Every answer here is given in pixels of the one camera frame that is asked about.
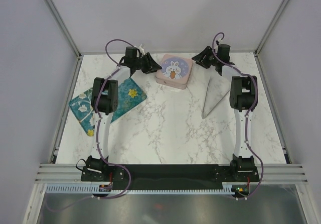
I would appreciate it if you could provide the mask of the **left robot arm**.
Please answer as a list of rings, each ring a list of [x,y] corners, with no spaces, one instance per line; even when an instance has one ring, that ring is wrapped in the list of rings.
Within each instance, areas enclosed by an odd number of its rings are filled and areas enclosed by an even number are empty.
[[[160,65],[141,46],[127,47],[125,55],[107,77],[94,79],[91,105],[94,109],[95,142],[86,160],[86,168],[97,180],[104,181],[110,174],[107,161],[108,137],[112,117],[119,105],[119,85],[138,70],[150,74],[160,69]]]

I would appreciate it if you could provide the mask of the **metal tongs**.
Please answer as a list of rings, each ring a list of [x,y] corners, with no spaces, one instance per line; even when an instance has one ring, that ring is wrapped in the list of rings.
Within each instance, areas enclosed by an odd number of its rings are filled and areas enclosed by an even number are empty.
[[[216,105],[230,91],[230,81],[224,77],[211,76],[208,82],[202,110],[202,119],[205,119]]]

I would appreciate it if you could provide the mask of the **pink chocolate tin box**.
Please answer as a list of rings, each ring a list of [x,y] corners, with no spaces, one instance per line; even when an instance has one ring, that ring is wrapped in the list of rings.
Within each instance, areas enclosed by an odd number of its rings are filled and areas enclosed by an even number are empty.
[[[173,87],[176,89],[184,90],[187,87],[187,81],[181,81],[181,79],[171,79],[171,78],[156,78],[158,84]]]

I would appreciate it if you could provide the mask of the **square tin lid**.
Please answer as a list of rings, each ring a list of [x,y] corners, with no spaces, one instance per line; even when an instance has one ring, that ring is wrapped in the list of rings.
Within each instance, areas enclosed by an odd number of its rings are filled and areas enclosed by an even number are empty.
[[[174,55],[166,54],[161,60],[161,70],[158,70],[156,78],[181,79],[181,81],[189,81],[193,68],[193,60]]]

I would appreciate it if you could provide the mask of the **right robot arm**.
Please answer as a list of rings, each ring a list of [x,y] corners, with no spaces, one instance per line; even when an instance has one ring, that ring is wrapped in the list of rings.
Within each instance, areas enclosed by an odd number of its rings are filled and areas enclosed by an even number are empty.
[[[236,121],[236,143],[229,167],[229,175],[235,181],[241,181],[247,173],[255,174],[257,168],[251,144],[251,123],[254,110],[258,104],[257,77],[242,73],[230,61],[230,46],[218,44],[207,46],[192,60],[198,65],[215,71],[230,82],[229,104],[234,111]]]

